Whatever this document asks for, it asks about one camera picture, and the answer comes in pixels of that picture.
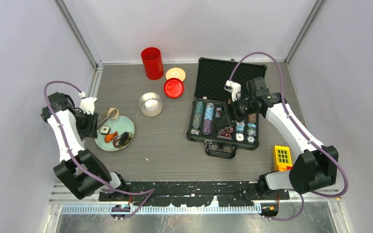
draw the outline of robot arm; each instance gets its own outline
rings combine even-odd
[[[103,188],[102,183],[83,172],[77,172],[77,166],[71,160],[71,155],[65,146],[64,140],[66,140],[79,164],[84,165],[89,172],[110,183],[114,188],[126,191],[125,180],[115,172],[109,173],[106,166],[90,150],[84,148],[82,142],[85,137],[97,138],[98,136],[98,114],[94,112],[94,103],[97,98],[82,99],[79,108],[75,108],[72,99],[63,93],[55,92],[48,96],[48,99],[62,124],[66,136],[66,138],[63,138],[54,116],[48,107],[44,107],[41,117],[52,127],[60,150],[60,164],[53,168],[58,179],[80,200]],[[103,193],[103,195],[108,199],[125,198],[120,193]]]
[[[280,93],[271,94],[263,77],[252,79],[246,84],[250,95],[230,102],[232,116],[235,120],[241,121],[249,114],[260,113],[278,129],[291,147],[293,156],[295,156],[292,158],[295,163],[290,171],[272,172],[259,177],[258,188],[260,192],[294,189],[296,192],[303,194],[335,184],[336,166],[312,146],[295,127],[284,110],[282,102],[286,103],[286,101],[281,99]],[[225,90],[234,93],[234,86],[238,85],[228,81]],[[289,115],[308,135],[310,141],[314,141],[335,160],[338,160],[337,150],[333,146],[324,146],[301,124],[288,104],[286,104],[286,107]]]

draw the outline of plate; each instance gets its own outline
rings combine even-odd
[[[126,116],[119,116],[116,119],[108,120],[104,125],[109,126],[111,131],[109,133],[114,133],[115,131],[118,132],[119,135],[123,134],[124,132],[132,132],[133,136],[131,141],[125,145],[123,148],[115,148],[113,142],[106,143],[105,142],[105,135],[100,133],[100,130],[97,130],[98,138],[95,139],[95,143],[104,151],[118,151],[125,149],[134,139],[135,136],[135,126],[134,123],[127,118]]]

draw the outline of orange toy carrot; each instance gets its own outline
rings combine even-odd
[[[115,133],[105,135],[105,142],[106,143],[111,142],[116,135],[118,135],[118,132],[116,132],[116,131],[115,131]]]

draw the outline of black case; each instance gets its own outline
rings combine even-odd
[[[235,61],[225,61],[225,60],[216,60],[209,58],[200,58],[198,61],[198,74],[197,74],[197,83],[195,87],[194,97],[195,100],[192,103],[192,113],[191,119],[189,121],[189,128],[186,133],[186,137],[191,141],[198,141],[205,143],[205,153],[210,156],[217,156],[222,158],[232,159],[235,157],[235,153],[238,148],[254,150],[259,146],[259,116],[256,116],[256,136],[255,142],[247,142],[247,123],[248,118],[245,118],[245,131],[244,131],[244,141],[236,141],[235,133],[235,123],[234,131],[231,133],[233,140],[218,138],[218,130],[216,127],[217,121],[219,118],[215,117],[216,111],[214,110],[213,115],[213,124],[212,124],[212,133],[211,135],[202,135],[202,125],[203,119],[201,119],[200,124],[200,135],[194,135],[191,133],[192,122],[194,119],[195,106],[197,101],[204,101],[205,103],[213,103],[215,109],[217,107],[222,107],[222,114],[228,119],[231,119],[231,116],[228,111],[227,100],[231,98],[231,93],[224,90],[226,81],[229,79],[232,70],[236,66],[237,62]],[[267,67],[265,65],[254,65],[248,63],[241,63],[236,70],[233,81],[241,84],[242,95],[247,95],[246,82],[253,78],[265,77]],[[217,146],[216,150],[211,148],[211,145],[214,144]]]

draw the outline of case handle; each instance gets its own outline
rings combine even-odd
[[[237,147],[232,146],[231,153],[223,152],[223,144],[218,144],[218,150],[211,150],[211,142],[205,141],[205,153],[209,156],[215,156],[225,159],[232,159],[235,157]]]

